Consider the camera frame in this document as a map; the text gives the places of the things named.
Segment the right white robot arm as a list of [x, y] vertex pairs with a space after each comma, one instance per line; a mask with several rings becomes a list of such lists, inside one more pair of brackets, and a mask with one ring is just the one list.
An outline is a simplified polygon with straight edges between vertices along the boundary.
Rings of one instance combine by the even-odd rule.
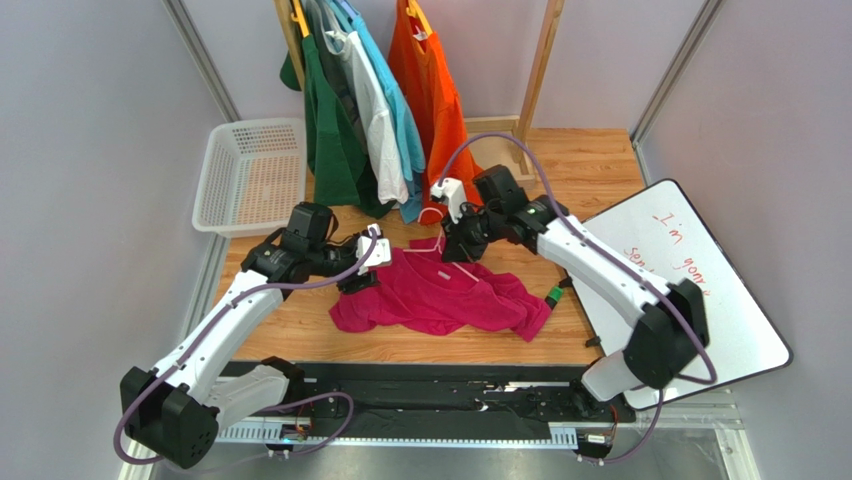
[[504, 166], [485, 170], [473, 184], [481, 205], [467, 200], [457, 179], [430, 188], [431, 199], [447, 208], [443, 261], [476, 262], [500, 240], [522, 245], [590, 287], [631, 328], [625, 346], [593, 362], [576, 381], [581, 399], [602, 403], [637, 388], [663, 390], [695, 358], [707, 367], [706, 383], [716, 381], [706, 351], [703, 293], [693, 281], [671, 283], [618, 256], [553, 198], [529, 199]]

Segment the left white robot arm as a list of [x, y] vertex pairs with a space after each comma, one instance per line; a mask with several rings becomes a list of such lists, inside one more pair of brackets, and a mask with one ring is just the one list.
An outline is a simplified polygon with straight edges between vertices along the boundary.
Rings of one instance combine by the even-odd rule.
[[376, 285], [376, 267], [392, 259], [377, 224], [342, 242], [330, 236], [333, 211], [297, 204], [286, 226], [252, 248], [226, 293], [169, 354], [120, 382], [123, 414], [113, 434], [117, 456], [131, 465], [166, 460], [197, 465], [221, 430], [254, 414], [284, 413], [323, 400], [309, 397], [304, 371], [272, 356], [227, 382], [219, 377], [256, 327], [295, 291], [336, 285], [342, 293]]

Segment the magenta t shirt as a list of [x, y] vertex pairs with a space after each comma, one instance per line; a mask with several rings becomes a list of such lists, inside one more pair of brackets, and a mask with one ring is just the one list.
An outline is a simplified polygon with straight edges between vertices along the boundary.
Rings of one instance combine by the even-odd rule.
[[478, 263], [443, 263], [437, 238], [413, 240], [392, 249], [392, 263], [375, 270], [378, 284], [342, 295], [329, 310], [336, 327], [363, 333], [378, 326], [446, 336], [464, 326], [488, 332], [509, 330], [526, 342], [540, 332], [552, 309], [511, 273]]

